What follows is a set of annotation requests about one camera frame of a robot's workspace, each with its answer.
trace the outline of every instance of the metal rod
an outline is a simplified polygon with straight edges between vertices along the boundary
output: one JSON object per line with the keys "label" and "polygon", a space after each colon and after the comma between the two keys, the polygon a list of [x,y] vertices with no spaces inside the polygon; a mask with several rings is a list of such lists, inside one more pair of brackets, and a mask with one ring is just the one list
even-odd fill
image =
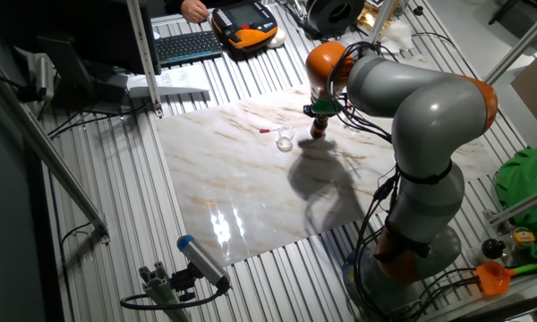
{"label": "metal rod", "polygon": [[534,195],[530,196],[530,197],[527,197],[519,202],[517,202],[515,205],[513,205],[512,207],[510,208],[507,208],[505,210],[503,210],[502,212],[496,214],[496,215],[493,215],[489,221],[490,221],[490,224],[492,226],[497,226],[501,223],[503,223],[504,221],[514,217],[514,216],[517,216],[517,215],[520,215],[520,214],[523,214],[525,211],[533,208],[537,206],[537,193],[535,193]]}
{"label": "metal rod", "polygon": [[127,7],[129,8],[129,15],[132,18],[133,32],[135,32],[135,36],[137,36],[137,47],[140,50],[143,71],[145,72],[147,87],[149,89],[149,94],[151,95],[151,103],[153,103],[156,116],[162,117],[163,110],[161,109],[161,97],[159,96],[158,83],[155,80],[149,45],[147,43],[147,38],[145,37],[140,2],[139,0],[127,0]]}
{"label": "metal rod", "polygon": [[376,18],[374,26],[372,27],[372,32],[370,33],[366,41],[371,44],[374,44],[376,43],[376,41],[378,41],[379,34],[382,32],[386,21],[388,21],[389,15],[392,12],[392,8],[394,8],[395,3],[396,0],[384,0],[382,2],[382,6],[379,9],[378,17]]}
{"label": "metal rod", "polygon": [[493,85],[501,75],[509,68],[519,56],[537,40],[537,22],[524,34],[524,36],[511,48],[511,50],[501,59],[501,61],[493,67],[489,75],[483,81]]}
{"label": "metal rod", "polygon": [[23,138],[28,141],[34,151],[52,171],[55,178],[62,184],[72,200],[83,214],[98,230],[101,240],[109,242],[109,233],[105,219],[91,202],[90,197],[73,176],[72,171],[57,153],[51,139],[44,133],[38,120],[27,106],[18,102],[10,85],[0,80],[0,106],[16,125]]}

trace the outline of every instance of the person's hand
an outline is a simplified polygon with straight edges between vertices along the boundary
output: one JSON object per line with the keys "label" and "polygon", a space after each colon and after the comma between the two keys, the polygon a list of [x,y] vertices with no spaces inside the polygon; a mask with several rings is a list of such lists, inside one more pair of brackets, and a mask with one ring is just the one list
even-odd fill
{"label": "person's hand", "polygon": [[181,4],[181,14],[190,22],[201,22],[209,17],[207,7],[199,0],[184,0]]}

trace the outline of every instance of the bottle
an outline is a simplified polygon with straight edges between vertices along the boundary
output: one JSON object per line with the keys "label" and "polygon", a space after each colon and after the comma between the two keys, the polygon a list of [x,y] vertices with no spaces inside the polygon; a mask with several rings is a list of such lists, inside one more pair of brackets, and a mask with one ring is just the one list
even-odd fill
{"label": "bottle", "polygon": [[490,238],[484,241],[481,246],[468,250],[467,259],[478,267],[479,265],[491,262],[493,259],[500,258],[505,248],[506,244],[504,241],[497,241]]}
{"label": "bottle", "polygon": [[324,137],[324,131],[328,127],[328,116],[324,114],[318,114],[314,118],[314,122],[311,127],[311,136],[313,139],[318,140]]}
{"label": "bottle", "polygon": [[535,243],[535,235],[525,227],[517,227],[510,233],[501,235],[497,239],[498,241],[503,241],[506,245],[502,255],[504,260],[512,258],[521,250],[527,249]]}

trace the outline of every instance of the orange case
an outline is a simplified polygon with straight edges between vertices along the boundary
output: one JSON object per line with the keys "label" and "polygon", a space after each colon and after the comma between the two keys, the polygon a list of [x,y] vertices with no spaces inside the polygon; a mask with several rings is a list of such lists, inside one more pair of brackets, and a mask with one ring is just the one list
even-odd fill
{"label": "orange case", "polygon": [[[223,33],[214,20],[213,26],[219,34]],[[229,43],[239,49],[244,49],[246,47],[254,47],[269,40],[271,37],[277,34],[277,31],[278,27],[273,28],[269,32],[262,32],[258,30],[238,30],[235,35],[240,38],[241,41],[235,43],[233,40],[229,39]]]}

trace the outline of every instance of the small glass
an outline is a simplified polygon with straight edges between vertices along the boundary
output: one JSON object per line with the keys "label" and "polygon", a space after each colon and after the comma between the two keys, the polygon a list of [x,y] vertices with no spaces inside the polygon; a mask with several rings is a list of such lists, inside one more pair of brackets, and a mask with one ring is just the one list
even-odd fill
{"label": "small glass", "polygon": [[293,149],[294,128],[283,126],[277,130],[278,140],[277,147],[282,152],[288,152]]}

